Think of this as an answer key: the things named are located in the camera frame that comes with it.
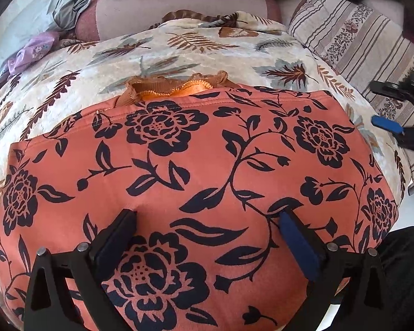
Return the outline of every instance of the black flower print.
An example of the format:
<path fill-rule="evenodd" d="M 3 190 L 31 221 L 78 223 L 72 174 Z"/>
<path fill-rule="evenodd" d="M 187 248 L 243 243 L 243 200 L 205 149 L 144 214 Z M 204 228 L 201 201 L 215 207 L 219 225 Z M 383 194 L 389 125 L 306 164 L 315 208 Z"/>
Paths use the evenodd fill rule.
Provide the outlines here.
<path fill-rule="evenodd" d="M 213 112 L 213 116 L 215 117 L 229 117 L 229 116 L 237 116 L 241 113 L 241 110 L 237 107 L 219 107 L 217 111 Z"/>
<path fill-rule="evenodd" d="M 26 170 L 20 170 L 3 194 L 5 216 L 3 226 L 5 234 L 10 235 L 18 223 L 20 226 L 31 226 L 38 208 L 36 188 L 38 179 Z"/>
<path fill-rule="evenodd" d="M 113 123 L 111 119 L 103 113 L 97 111 L 92 128 L 95 131 L 95 138 L 111 139 L 115 137 L 117 131 L 122 128 L 122 124 Z"/>
<path fill-rule="evenodd" d="M 206 124 L 208 116 L 195 109 L 183 110 L 172 101 L 152 102 L 126 116 L 127 142 L 148 144 L 154 154 L 167 157 L 189 147 L 190 132 Z"/>
<path fill-rule="evenodd" d="M 298 125 L 293 128 L 296 141 L 303 149 L 316 153 L 319 161 L 332 168 L 342 166 L 342 155 L 349 152 L 345 139 L 336 131 L 351 133 L 354 128 L 334 125 L 329 127 L 325 121 L 298 117 Z"/>
<path fill-rule="evenodd" d="M 209 296 L 206 271 L 186 261 L 188 251 L 177 234 L 154 232 L 148 242 L 134 236 L 129 247 L 114 275 L 102 285 L 136 330 L 172 330 L 178 322 L 176 309 L 190 310 L 186 314 L 190 321 L 217 326 L 209 313 L 192 307 Z"/>
<path fill-rule="evenodd" d="M 3 208 L 5 209 L 3 227 L 7 236 L 11 234 L 16 225 L 32 225 L 38 209 L 37 194 L 51 203 L 63 203 L 74 198 L 57 191 L 49 184 L 37 187 L 38 178 L 23 169 L 28 163 L 29 160 L 25 161 L 18 169 L 13 165 L 9 166 L 11 174 L 6 176 L 6 190 L 3 193 Z"/>
<path fill-rule="evenodd" d="M 380 188 L 376 191 L 369 188 L 367 203 L 361 210 L 367 219 L 373 222 L 373 239 L 383 240 L 391 229 L 391 220 L 396 214 L 396 202 L 386 199 Z"/>
<path fill-rule="evenodd" d="M 305 177 L 305 183 L 301 185 L 301 194 L 308 198 L 311 204 L 319 205 L 323 201 L 322 183 L 312 177 Z"/>

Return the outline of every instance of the bed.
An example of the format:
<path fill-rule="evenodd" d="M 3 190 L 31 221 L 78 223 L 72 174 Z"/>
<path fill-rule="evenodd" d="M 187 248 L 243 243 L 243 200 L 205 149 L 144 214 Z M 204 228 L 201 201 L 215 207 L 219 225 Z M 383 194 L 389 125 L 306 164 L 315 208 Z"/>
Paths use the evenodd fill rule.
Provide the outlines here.
<path fill-rule="evenodd" d="M 272 0 L 257 0 L 259 5 L 248 7 L 253 11 L 236 9 L 221 13 L 217 7 L 211 10 L 212 16 L 208 16 L 210 11 L 194 12 L 191 6 L 185 12 L 167 11 L 171 16 L 157 15 L 153 20 L 156 25 L 152 24 L 150 30 L 144 27 L 142 32 L 127 33 L 136 27 L 127 24 L 110 30 L 105 26 L 101 11 L 98 17 L 98 1 L 104 0 L 89 0 L 89 8 L 84 10 L 82 20 L 78 19 L 81 39 L 75 34 L 75 38 L 60 40 L 57 50 L 9 77 L 0 88 L 0 199 L 11 143 L 47 133 L 77 111 L 120 95 L 133 76 L 186 79 L 194 73 L 216 74 L 224 70 L 236 84 L 291 89 L 304 94 L 329 91 L 369 145 L 397 205 L 400 204 L 411 179 L 414 180 L 414 155 L 399 148 L 387 132 L 371 125 L 371 116 L 380 113 L 381 108 L 389 109 L 386 103 L 390 102 L 371 96 L 367 82 L 373 78 L 387 80 L 390 76 L 393 81 L 403 78 L 414 69 L 414 45 L 402 41 L 398 25 L 387 17 L 346 0 L 295 0 L 295 11 L 287 19 L 291 21 L 285 21 L 282 11 L 274 12 Z M 335 11 L 340 6 L 343 9 L 338 14 Z M 328 16 L 334 21 L 331 28 L 316 30 L 315 26 L 323 26 Z M 392 61 L 405 61 L 393 69 L 394 74 L 386 75 L 380 68 L 377 72 L 372 68 L 380 61 L 373 59 L 374 52 L 369 52 L 386 48 L 390 37 L 385 33 L 364 53 L 369 71 L 359 71 L 354 62 L 354 67 L 348 68 L 349 63 L 344 62 L 356 57 L 358 39 L 368 38 L 371 20 L 389 25 L 391 29 L 387 31 L 395 36 L 391 38 L 405 46 L 401 55 L 390 57 Z M 104 41 L 92 41 L 95 36 Z M 336 47 L 340 49 L 340 36 L 348 44 L 342 49 L 344 53 L 332 55 Z M 244 105 L 250 103 L 241 97 L 231 98 Z M 400 106 L 391 117 L 414 125 L 414 117 L 402 120 L 408 114 L 414 116 L 409 108 Z M 61 156 L 66 142 L 58 138 L 56 143 L 56 152 Z M 15 252 L 24 255 L 22 250 Z M 6 261 L 0 253 L 0 273 L 11 273 L 7 277 L 13 279 L 18 269 L 9 267 L 8 271 Z M 18 290 L 3 293 L 0 288 L 0 307 L 15 326 L 22 328 L 22 309 L 18 305 L 24 301 L 24 294 Z"/>

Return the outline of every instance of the black leaf print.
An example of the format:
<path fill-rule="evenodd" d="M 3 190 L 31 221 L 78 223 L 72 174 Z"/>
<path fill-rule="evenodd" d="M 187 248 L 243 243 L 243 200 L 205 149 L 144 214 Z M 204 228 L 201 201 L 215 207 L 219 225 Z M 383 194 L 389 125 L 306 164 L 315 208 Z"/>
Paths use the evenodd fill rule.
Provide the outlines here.
<path fill-rule="evenodd" d="M 297 108 L 292 109 L 287 113 L 288 117 L 296 117 L 299 114 L 299 110 Z"/>
<path fill-rule="evenodd" d="M 253 107 L 259 107 L 256 103 L 254 103 L 252 100 L 249 100 L 248 98 L 237 96 L 236 94 L 228 93 L 226 92 L 230 99 L 234 100 L 236 103 L 239 103 L 240 105 L 247 105 L 247 106 L 253 106 Z"/>
<path fill-rule="evenodd" d="M 285 167 L 286 165 L 287 166 L 289 166 L 290 165 L 290 162 L 291 161 L 291 159 L 289 159 L 289 158 L 287 158 L 287 157 L 278 157 L 278 164 L 281 166 L 281 167 Z"/>
<path fill-rule="evenodd" d="M 340 185 L 330 193 L 330 195 L 327 197 L 326 201 L 327 202 L 334 202 L 336 200 L 342 200 L 348 195 L 349 191 L 350 191 L 349 186 L 347 186 L 345 184 Z"/>
<path fill-rule="evenodd" d="M 22 259 L 26 272 L 31 272 L 31 259 L 29 258 L 28 248 L 21 235 L 18 240 L 18 252 L 20 253 L 20 258 Z"/>
<path fill-rule="evenodd" d="M 261 116 L 250 116 L 247 119 L 246 127 L 248 130 L 256 130 L 256 128 L 259 126 L 259 123 L 261 122 Z"/>
<path fill-rule="evenodd" d="M 76 290 L 69 290 L 69 293 L 71 294 L 71 297 L 75 300 L 83 301 L 83 298 L 81 297 L 81 294 L 79 291 Z"/>
<path fill-rule="evenodd" d="M 157 182 L 156 178 L 151 174 L 144 174 L 135 180 L 131 186 L 126 188 L 130 196 L 138 196 L 147 191 Z"/>
<path fill-rule="evenodd" d="M 362 164 L 360 164 L 358 161 L 354 160 L 353 158 L 350 158 L 353 162 L 354 166 L 357 168 L 357 170 L 360 172 L 363 181 L 365 182 L 367 180 L 367 173 L 365 173 L 365 169 L 363 168 Z"/>
<path fill-rule="evenodd" d="M 182 182 L 184 185 L 187 185 L 187 183 L 190 181 L 190 173 L 187 169 L 178 167 L 175 163 L 172 161 L 169 162 L 169 177 L 170 177 L 170 183 L 172 184 L 172 189 L 175 190 L 184 190 L 184 188 L 180 185 L 180 183 L 177 181 L 174 171 L 179 175 L 179 177 L 182 179 Z"/>
<path fill-rule="evenodd" d="M 43 150 L 42 152 L 38 153 L 35 159 L 32 161 L 33 163 L 39 163 L 43 159 L 44 155 L 46 154 L 47 149 Z"/>
<path fill-rule="evenodd" d="M 216 280 L 214 281 L 213 286 L 216 290 L 221 290 L 221 291 L 225 291 L 225 293 L 229 293 L 229 288 L 232 282 L 233 280 L 230 280 L 221 275 L 216 275 Z"/>
<path fill-rule="evenodd" d="M 343 127 L 343 126 L 339 126 L 338 124 L 334 124 L 333 129 L 338 132 L 348 134 L 348 133 L 354 132 L 355 127 Z"/>
<path fill-rule="evenodd" d="M 6 255 L 5 255 L 5 253 L 3 252 L 3 250 L 0 250 L 0 261 L 6 261 Z"/>
<path fill-rule="evenodd" d="M 351 245 L 350 238 L 347 235 L 339 235 L 333 240 L 333 243 L 337 244 L 338 247 Z"/>
<path fill-rule="evenodd" d="M 235 195 L 239 197 L 240 200 L 252 200 L 252 199 L 259 199 L 260 197 L 264 197 L 261 194 L 255 193 L 251 190 L 237 190 Z"/>
<path fill-rule="evenodd" d="M 191 307 L 190 311 L 192 313 L 187 313 L 185 315 L 187 320 L 196 322 L 198 324 L 207 324 L 207 325 L 217 326 L 215 319 L 207 311 L 201 310 L 200 308 L 196 308 L 196 307 Z"/>
<path fill-rule="evenodd" d="M 275 123 L 275 128 L 277 130 L 279 130 L 279 128 L 281 128 L 281 126 L 282 126 L 282 129 L 279 130 L 279 133 L 280 134 L 284 134 L 285 132 L 287 132 L 288 126 L 287 126 L 287 124 L 285 123 L 285 121 L 281 117 L 275 117 L 275 118 L 273 118 L 273 122 Z"/>
<path fill-rule="evenodd" d="M 179 209 L 184 213 L 198 213 L 204 209 L 212 209 L 221 203 L 224 192 L 225 188 L 201 190 Z"/>
<path fill-rule="evenodd" d="M 24 156 L 23 151 L 20 150 L 20 149 L 14 149 L 14 153 L 15 153 L 15 156 L 16 156 L 18 162 L 21 162 L 22 159 L 23 159 L 23 156 Z"/>
<path fill-rule="evenodd" d="M 20 296 L 23 302 L 26 302 L 26 291 L 23 291 L 22 289 L 19 289 L 17 287 L 14 287 L 14 290 L 17 292 L 17 294 Z"/>
<path fill-rule="evenodd" d="M 225 148 L 230 153 L 232 153 L 235 157 L 238 154 L 235 143 L 237 143 L 241 148 L 244 148 L 244 146 L 245 146 L 245 141 L 244 141 L 243 137 L 241 137 L 240 135 L 238 135 L 236 133 L 230 132 L 228 130 L 223 130 L 222 131 L 222 137 L 227 142 Z"/>
<path fill-rule="evenodd" d="M 362 227 L 363 224 L 363 220 L 360 221 L 360 223 L 356 224 L 355 228 L 354 228 L 354 234 L 359 234 L 360 228 Z"/>
<path fill-rule="evenodd" d="M 248 89 L 245 88 L 236 88 L 237 91 L 247 93 L 249 96 L 253 94 L 253 92 L 250 92 Z"/>
<path fill-rule="evenodd" d="M 27 165 L 28 165 L 29 161 L 30 161 L 30 160 L 28 159 L 27 161 L 25 161 L 25 162 L 21 163 L 21 164 L 18 166 L 18 169 L 17 169 L 17 170 L 22 170 L 25 166 L 27 166 Z"/>
<path fill-rule="evenodd" d="M 103 170 L 107 171 L 106 174 L 114 169 L 110 161 L 110 149 L 103 141 L 98 145 L 95 160 Z"/>
<path fill-rule="evenodd" d="M 273 101 L 273 100 L 261 100 L 261 102 L 265 103 L 266 105 L 269 105 L 271 107 L 280 107 L 279 103 Z"/>
<path fill-rule="evenodd" d="M 259 170 L 260 172 L 272 172 L 273 170 L 275 170 L 274 168 L 270 167 L 268 164 L 261 162 L 255 158 L 250 158 L 252 161 L 247 161 L 247 164 L 256 169 Z"/>
<path fill-rule="evenodd" d="M 12 296 L 10 293 L 6 293 L 6 299 L 13 301 L 13 300 L 17 300 L 17 297 Z"/>
<path fill-rule="evenodd" d="M 86 214 L 83 220 L 83 232 L 89 242 L 92 242 L 98 234 L 98 227 L 91 223 L 89 213 Z"/>
<path fill-rule="evenodd" d="M 368 243 L 370 242 L 370 226 L 368 225 L 363 231 L 362 239 L 359 242 L 358 252 L 364 253 L 367 251 Z"/>
<path fill-rule="evenodd" d="M 259 321 L 259 319 L 264 318 L 272 321 L 275 326 L 278 325 L 275 319 L 264 316 L 261 314 L 261 312 L 254 306 L 248 306 L 248 312 L 242 315 L 242 318 L 244 319 L 244 325 L 252 325 Z"/>
<path fill-rule="evenodd" d="M 267 214 L 277 218 L 281 212 L 292 212 L 303 204 L 293 197 L 283 197 L 274 202 L 267 210 Z"/>
<path fill-rule="evenodd" d="M 206 98 L 215 98 L 215 97 L 219 96 L 220 93 L 221 92 L 212 92 L 212 93 L 200 94 L 200 95 L 194 94 L 192 97 L 195 97 L 199 100 L 204 100 Z"/>
<path fill-rule="evenodd" d="M 57 142 L 57 144 L 55 144 L 55 151 L 57 152 L 57 154 L 62 157 L 64 152 L 66 151 L 67 148 L 67 139 L 66 138 L 60 138 Z"/>
<path fill-rule="evenodd" d="M 94 129 L 95 132 L 98 132 L 98 130 L 101 128 L 102 125 L 103 125 L 103 117 L 101 116 L 101 114 L 97 113 L 94 117 L 94 120 L 92 121 L 92 128 Z"/>
<path fill-rule="evenodd" d="M 273 114 L 276 114 L 279 117 L 288 117 L 288 115 L 286 113 L 278 111 L 276 109 L 270 109 L 269 111 Z"/>
<path fill-rule="evenodd" d="M 24 320 L 24 316 L 25 316 L 25 308 L 24 307 L 18 307 L 18 308 L 14 308 L 12 309 L 12 312 L 14 313 L 14 315 L 16 315 L 16 317 L 20 316 L 22 317 L 21 320 Z"/>
<path fill-rule="evenodd" d="M 314 99 L 311 99 L 311 101 L 313 102 L 313 104 L 317 107 L 317 108 L 319 108 L 319 109 L 322 109 L 323 111 L 326 111 L 328 108 L 327 107 L 325 107 L 321 102 L 319 102 L 318 100 L 314 100 Z"/>
<path fill-rule="evenodd" d="M 149 163 L 149 161 L 145 162 L 145 161 L 142 161 L 141 159 L 132 158 L 132 162 L 133 162 L 133 165 L 136 166 L 137 168 L 144 169 L 149 172 L 153 171 L 153 166 Z"/>
<path fill-rule="evenodd" d="M 219 246 L 230 243 L 231 241 L 241 236 L 248 229 L 245 228 L 242 230 L 230 230 L 219 227 L 210 227 L 191 218 L 178 219 L 170 224 L 171 228 L 174 228 L 176 226 L 186 226 L 197 231 L 197 233 L 194 233 L 191 230 L 187 229 L 175 230 L 175 232 L 177 232 L 182 237 L 193 241 L 194 243 L 206 246 Z"/>
<path fill-rule="evenodd" d="M 72 200 L 71 197 L 65 193 L 55 190 L 55 188 L 49 184 L 44 184 L 37 189 L 38 194 L 44 197 L 48 202 L 51 203 L 64 203 Z"/>
<path fill-rule="evenodd" d="M 334 238 L 334 235 L 337 233 L 337 223 L 334 221 L 334 219 L 331 217 L 330 221 L 325 226 L 325 230 L 328 232 L 328 234 L 331 235 L 331 237 Z"/>
<path fill-rule="evenodd" d="M 224 255 L 217 258 L 214 262 L 227 266 L 250 264 L 264 256 L 263 253 L 258 253 L 260 250 L 260 247 L 238 246 L 226 252 Z"/>
<path fill-rule="evenodd" d="M 296 152 L 293 148 L 293 146 L 291 145 L 291 143 L 287 140 L 287 138 L 285 138 L 283 135 L 281 136 L 281 141 L 283 144 L 285 144 L 288 148 L 290 148 L 293 152 Z"/>

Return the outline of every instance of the gray fabric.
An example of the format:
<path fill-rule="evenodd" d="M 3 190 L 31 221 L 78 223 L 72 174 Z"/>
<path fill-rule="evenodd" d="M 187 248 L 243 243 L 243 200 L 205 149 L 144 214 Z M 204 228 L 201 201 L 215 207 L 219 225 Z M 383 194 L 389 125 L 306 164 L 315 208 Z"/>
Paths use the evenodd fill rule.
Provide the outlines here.
<path fill-rule="evenodd" d="M 15 58 L 29 40 L 47 31 L 66 31 L 75 27 L 80 13 L 91 0 L 33 0 L 9 24 L 0 44 L 0 80 L 6 78 L 7 61 Z"/>

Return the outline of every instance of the bedsheet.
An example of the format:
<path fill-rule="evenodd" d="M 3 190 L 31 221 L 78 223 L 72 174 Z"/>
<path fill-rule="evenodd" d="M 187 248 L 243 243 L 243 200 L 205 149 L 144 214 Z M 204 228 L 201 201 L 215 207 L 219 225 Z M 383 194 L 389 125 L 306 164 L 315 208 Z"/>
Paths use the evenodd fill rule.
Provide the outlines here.
<path fill-rule="evenodd" d="M 374 109 L 359 92 L 285 30 L 280 23 L 236 12 L 210 23 L 170 21 L 136 35 L 75 44 L 47 55 L 0 91 L 0 197 L 12 142 L 46 133 L 76 111 L 121 94 L 132 76 L 186 78 L 225 70 L 234 83 L 291 89 L 304 97 L 328 90 L 370 146 L 399 205 L 411 175 L 402 149 L 371 125 Z M 232 93 L 228 97 L 251 103 Z M 61 138 L 56 142 L 60 156 L 66 143 Z M 0 305 L 21 328 L 21 314 L 8 310 L 6 302 L 0 291 Z"/>

